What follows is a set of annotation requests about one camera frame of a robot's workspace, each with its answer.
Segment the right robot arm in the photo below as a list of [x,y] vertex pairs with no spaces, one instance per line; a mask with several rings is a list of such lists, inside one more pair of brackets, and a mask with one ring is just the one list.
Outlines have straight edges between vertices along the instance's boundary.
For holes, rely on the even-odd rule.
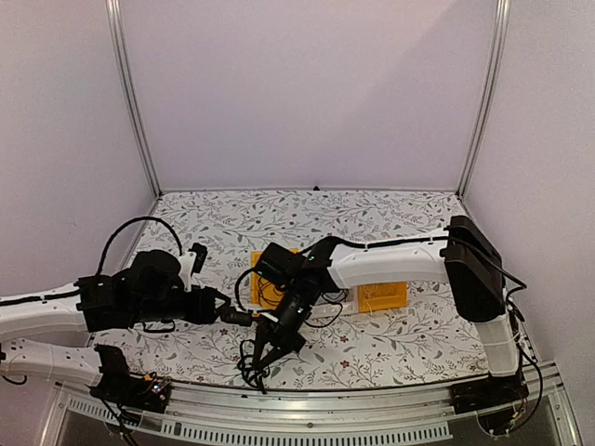
[[481,397],[499,405],[513,394],[522,368],[513,320],[517,314],[506,283],[526,284],[503,267],[501,255],[467,216],[453,216],[443,229],[416,237],[357,243],[327,236],[292,252],[269,243],[251,272],[283,296],[272,311],[255,318],[256,337],[238,368],[244,381],[262,390],[270,366],[306,343],[300,328],[318,299],[361,285],[439,282],[450,286],[457,314],[478,331],[488,375]]

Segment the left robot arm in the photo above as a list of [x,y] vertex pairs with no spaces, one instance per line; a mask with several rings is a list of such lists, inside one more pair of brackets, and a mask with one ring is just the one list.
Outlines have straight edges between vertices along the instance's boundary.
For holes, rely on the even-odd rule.
[[66,348],[40,337],[131,329],[149,322],[163,324],[165,333],[176,321],[211,324],[230,309],[231,301],[215,288],[193,284],[205,258],[206,249],[199,243],[176,255],[141,251],[129,267],[113,275],[98,269],[54,290],[2,298],[2,376],[101,384],[117,402],[131,402],[139,393],[138,383],[120,348]]

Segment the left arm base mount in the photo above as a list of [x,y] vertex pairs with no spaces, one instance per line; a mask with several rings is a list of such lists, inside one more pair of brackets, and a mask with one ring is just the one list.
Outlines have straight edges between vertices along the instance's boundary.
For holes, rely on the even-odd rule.
[[94,350],[99,354],[100,380],[89,388],[92,397],[118,407],[165,413],[171,395],[169,377],[156,372],[134,376],[119,348],[96,345]]

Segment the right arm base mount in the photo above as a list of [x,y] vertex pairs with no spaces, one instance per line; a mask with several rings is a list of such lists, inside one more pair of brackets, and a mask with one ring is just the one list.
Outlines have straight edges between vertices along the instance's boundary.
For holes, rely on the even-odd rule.
[[526,407],[529,389],[521,373],[453,384],[450,404],[456,414],[475,413],[481,430],[493,437],[508,435]]

